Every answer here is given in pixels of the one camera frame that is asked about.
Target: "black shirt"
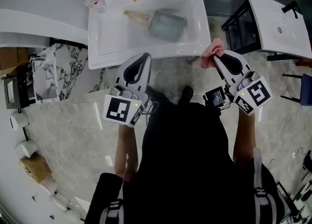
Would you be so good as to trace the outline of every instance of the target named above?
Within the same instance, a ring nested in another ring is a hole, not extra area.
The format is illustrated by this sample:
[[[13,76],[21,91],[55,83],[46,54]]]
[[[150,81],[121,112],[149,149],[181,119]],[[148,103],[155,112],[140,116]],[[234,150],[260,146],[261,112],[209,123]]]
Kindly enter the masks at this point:
[[[138,172],[124,184],[124,221],[254,223],[253,164],[236,168],[216,109],[165,99],[149,120]],[[276,198],[274,179],[264,166],[262,177]],[[99,223],[121,184],[116,175],[100,176],[86,224]]]

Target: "blue object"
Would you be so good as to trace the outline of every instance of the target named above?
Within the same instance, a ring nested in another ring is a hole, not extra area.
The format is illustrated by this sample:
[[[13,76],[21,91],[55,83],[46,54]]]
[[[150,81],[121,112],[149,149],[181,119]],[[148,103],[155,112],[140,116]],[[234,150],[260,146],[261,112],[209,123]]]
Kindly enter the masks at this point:
[[[300,104],[312,105],[312,77],[307,74],[303,74],[301,79]]]

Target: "pink cloth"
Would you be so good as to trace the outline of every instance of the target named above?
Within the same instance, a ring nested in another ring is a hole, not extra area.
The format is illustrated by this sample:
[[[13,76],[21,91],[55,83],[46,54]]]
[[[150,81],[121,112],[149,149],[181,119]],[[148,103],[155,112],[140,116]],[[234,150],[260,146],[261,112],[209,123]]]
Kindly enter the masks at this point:
[[[214,67],[214,54],[218,55],[219,57],[224,55],[223,50],[224,42],[220,38],[215,38],[213,42],[206,48],[206,50],[200,56],[201,68],[207,69],[209,67]]]

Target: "white sink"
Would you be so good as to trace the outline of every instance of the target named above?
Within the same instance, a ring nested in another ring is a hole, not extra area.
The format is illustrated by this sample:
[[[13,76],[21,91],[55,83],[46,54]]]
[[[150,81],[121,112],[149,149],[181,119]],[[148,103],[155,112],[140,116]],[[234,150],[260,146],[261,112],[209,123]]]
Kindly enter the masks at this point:
[[[303,16],[274,0],[249,0],[257,24],[261,49],[312,58],[311,45]]]
[[[89,68],[98,69],[122,64],[128,58],[148,52],[153,59],[199,56],[211,44],[203,0],[105,0],[107,10],[89,11]],[[153,13],[161,9],[184,17],[180,40],[176,43],[149,34],[123,14],[124,10]]]

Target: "cable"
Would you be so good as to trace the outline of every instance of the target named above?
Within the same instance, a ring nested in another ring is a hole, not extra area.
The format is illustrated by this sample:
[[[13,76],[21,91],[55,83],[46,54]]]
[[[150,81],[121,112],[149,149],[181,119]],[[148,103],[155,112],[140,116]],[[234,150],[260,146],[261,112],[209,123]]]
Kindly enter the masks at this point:
[[[291,125],[291,128],[290,128],[290,132],[294,132],[300,125],[300,120],[301,120],[301,116],[302,116],[302,107],[300,106],[300,117],[299,117],[299,120],[298,120],[298,125],[297,125],[297,127],[295,129],[293,129],[293,114],[291,112],[288,113],[288,115],[286,117],[286,122],[285,122],[286,128],[288,129],[288,127],[287,127],[287,120],[288,120],[289,115],[292,116],[292,125]],[[296,156],[299,153],[300,150],[302,150],[301,151],[302,155],[306,155],[305,153],[303,153],[303,148],[302,147],[298,148],[298,140],[297,140],[297,138],[294,135],[292,135],[292,134],[291,134],[291,136],[296,140],[296,149],[295,150],[297,152],[296,152],[296,154],[294,156]]]
[[[305,156],[305,155],[306,155],[306,153],[303,153],[303,148],[302,148],[302,147],[300,147],[300,148],[298,149],[298,151],[297,151],[296,155],[299,153],[299,151],[300,151],[300,150],[302,150],[302,151],[301,151],[301,154],[303,154],[303,155]]]
[[[154,111],[149,112],[154,103],[157,103],[157,108],[156,108]],[[143,112],[142,115],[151,115],[151,114],[153,114],[154,112],[157,111],[158,107],[159,107],[159,103],[158,103],[157,101],[154,101],[154,102],[150,105],[150,107],[149,107],[149,109],[147,110],[147,112]]]
[[[155,110],[153,110],[152,112],[149,112],[154,103],[157,103],[157,108],[156,108]],[[148,120],[149,120],[149,118],[148,118],[147,116],[153,114],[154,112],[156,112],[157,109],[158,109],[158,107],[159,107],[159,103],[158,103],[157,101],[154,101],[154,102],[150,105],[150,107],[148,108],[148,111],[142,113],[142,115],[145,115],[145,124],[146,124],[146,127],[147,127],[147,125],[148,125]]]
[[[223,110],[226,110],[226,109],[230,108],[231,107],[231,103],[232,103],[231,101],[229,103],[227,103],[223,108],[221,108],[220,111],[223,111]]]

